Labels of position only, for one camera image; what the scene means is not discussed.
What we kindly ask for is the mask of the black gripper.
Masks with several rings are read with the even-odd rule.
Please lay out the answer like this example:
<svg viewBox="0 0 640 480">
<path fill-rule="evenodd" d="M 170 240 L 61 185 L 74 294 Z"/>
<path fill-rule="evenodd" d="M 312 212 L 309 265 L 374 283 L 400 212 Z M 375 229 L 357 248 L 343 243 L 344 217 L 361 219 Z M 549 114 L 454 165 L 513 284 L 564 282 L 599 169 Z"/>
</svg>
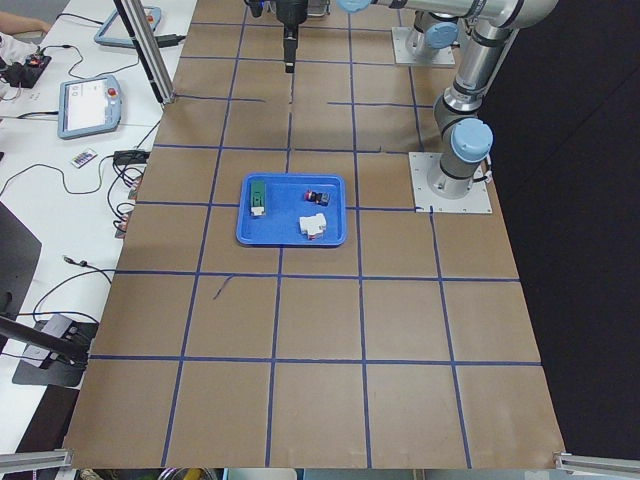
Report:
<svg viewBox="0 0 640 480">
<path fill-rule="evenodd" d="M 285 72 L 293 74 L 298 48 L 298 26 L 306 21 L 306 0 L 277 0 L 277 19 L 284 25 L 283 62 Z"/>
</svg>

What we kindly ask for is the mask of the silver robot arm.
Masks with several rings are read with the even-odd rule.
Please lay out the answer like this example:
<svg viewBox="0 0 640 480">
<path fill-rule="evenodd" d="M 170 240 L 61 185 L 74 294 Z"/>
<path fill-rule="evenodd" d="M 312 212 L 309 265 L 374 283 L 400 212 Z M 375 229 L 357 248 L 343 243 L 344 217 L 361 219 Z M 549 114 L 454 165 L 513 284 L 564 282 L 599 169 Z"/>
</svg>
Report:
<svg viewBox="0 0 640 480">
<path fill-rule="evenodd" d="M 470 40 L 450 87 L 434 105 L 443 153 L 427 174 L 431 191 L 447 199 L 465 197 L 474 174 L 489 156 L 493 133 L 477 118 L 492 79 L 513 37 L 547 17 L 555 1 L 384 1 L 390 9 L 412 9 L 458 18 L 474 18 Z"/>
<path fill-rule="evenodd" d="M 458 38 L 458 17 L 418 10 L 415 12 L 409 45 L 419 56 L 432 56 L 452 46 Z"/>
</svg>

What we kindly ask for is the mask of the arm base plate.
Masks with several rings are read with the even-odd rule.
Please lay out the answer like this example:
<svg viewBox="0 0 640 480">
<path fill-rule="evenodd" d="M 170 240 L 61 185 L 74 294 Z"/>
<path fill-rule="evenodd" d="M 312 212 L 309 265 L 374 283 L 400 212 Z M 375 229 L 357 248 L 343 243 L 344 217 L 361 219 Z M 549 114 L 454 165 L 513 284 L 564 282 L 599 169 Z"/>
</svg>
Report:
<svg viewBox="0 0 640 480">
<path fill-rule="evenodd" d="M 415 210 L 423 213 L 491 214 L 487 181 L 478 166 L 467 179 L 447 176 L 441 153 L 410 152 L 409 163 Z"/>
<path fill-rule="evenodd" d="M 453 68 L 452 44 L 459 29 L 450 23 L 432 25 L 424 33 L 414 27 L 393 27 L 392 40 L 395 63 L 407 66 Z"/>
</svg>

